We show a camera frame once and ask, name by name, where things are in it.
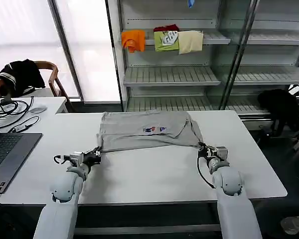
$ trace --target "white sneaker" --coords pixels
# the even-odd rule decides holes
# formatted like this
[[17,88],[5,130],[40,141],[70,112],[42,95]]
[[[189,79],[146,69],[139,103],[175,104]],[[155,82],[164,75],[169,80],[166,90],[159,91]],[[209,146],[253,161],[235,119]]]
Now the white sneaker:
[[296,235],[299,232],[299,216],[288,217],[281,220],[280,225],[285,233],[289,235]]

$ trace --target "laptop keyboard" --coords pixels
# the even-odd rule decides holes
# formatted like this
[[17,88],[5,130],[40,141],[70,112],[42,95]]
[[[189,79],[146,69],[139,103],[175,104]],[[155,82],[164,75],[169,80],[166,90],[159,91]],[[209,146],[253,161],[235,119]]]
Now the laptop keyboard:
[[16,143],[18,143],[21,137],[21,135],[6,134],[0,139],[0,164],[10,153]]

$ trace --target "black jacket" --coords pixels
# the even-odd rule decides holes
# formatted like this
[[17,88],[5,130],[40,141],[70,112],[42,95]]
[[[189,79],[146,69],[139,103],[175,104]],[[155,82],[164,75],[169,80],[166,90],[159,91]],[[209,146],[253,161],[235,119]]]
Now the black jacket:
[[[29,59],[7,64],[0,71],[0,79],[3,79],[11,97],[29,94],[35,90],[34,88],[45,88],[38,67]],[[7,95],[7,90],[1,87],[0,94],[2,96]]]
[[299,104],[289,92],[276,89],[258,95],[260,106],[267,109],[274,120],[279,120],[277,134],[280,135],[285,124],[292,131],[299,130]]

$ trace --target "blue object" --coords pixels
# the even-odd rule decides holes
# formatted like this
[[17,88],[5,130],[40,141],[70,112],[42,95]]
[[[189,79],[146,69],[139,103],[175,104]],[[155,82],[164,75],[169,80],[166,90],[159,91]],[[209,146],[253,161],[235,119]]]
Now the blue object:
[[191,8],[194,5],[195,0],[188,0],[188,7]]

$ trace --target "white table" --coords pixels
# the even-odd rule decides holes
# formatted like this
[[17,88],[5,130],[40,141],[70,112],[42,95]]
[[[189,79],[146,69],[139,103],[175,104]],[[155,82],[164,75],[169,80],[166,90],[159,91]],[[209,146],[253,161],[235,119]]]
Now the white table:
[[[245,177],[251,199],[284,197],[287,192],[274,170],[234,111],[190,112],[205,143],[226,146],[228,161]],[[96,146],[101,113],[57,114],[42,128],[43,137],[26,160],[0,204],[44,205],[51,200],[49,186],[66,170],[53,156]],[[215,190],[199,176],[197,149],[167,146],[107,153],[84,184],[79,203],[144,204],[214,201]],[[201,170],[211,181],[204,160]]]
[[[26,103],[30,104],[31,98],[15,98],[13,100],[25,101]],[[57,113],[67,112],[66,107],[65,107],[65,102],[66,102],[65,97],[38,97],[38,98],[34,98],[32,107],[30,109],[33,109],[33,108],[36,108],[36,107],[41,107],[41,106],[46,106],[47,110],[42,112],[42,113],[39,113],[39,114],[27,113],[17,123],[14,123],[11,126],[8,126],[8,127],[5,127],[5,128],[1,128],[0,132],[8,132],[9,129],[11,129],[13,126],[23,122],[24,120],[26,120],[26,119],[28,119],[32,116],[40,116],[40,121],[36,124],[36,126],[38,126],[38,125],[42,124],[41,122],[44,121],[45,118],[53,116]],[[18,107],[17,111],[22,111],[23,109],[25,109],[25,104],[20,103],[20,107]],[[0,126],[7,125],[7,124],[17,120],[19,117],[20,117],[20,115],[7,116],[5,118],[2,118],[2,119],[0,119]]]
[[[22,100],[29,104],[31,98],[17,98],[13,100]],[[43,127],[43,125],[49,126],[49,124],[51,123],[50,118],[52,116],[54,116],[56,113],[66,112],[65,102],[66,102],[65,97],[34,98],[31,109],[37,106],[46,106],[47,110],[37,114],[38,116],[40,116],[40,121],[37,124],[35,124],[33,127],[31,127],[27,132],[40,132],[40,128]],[[32,116],[35,116],[35,114],[27,113],[19,122],[7,128],[0,129],[0,132],[7,132],[14,125],[19,124]],[[5,119],[0,119],[0,126],[13,122],[18,117],[20,116],[11,116]]]

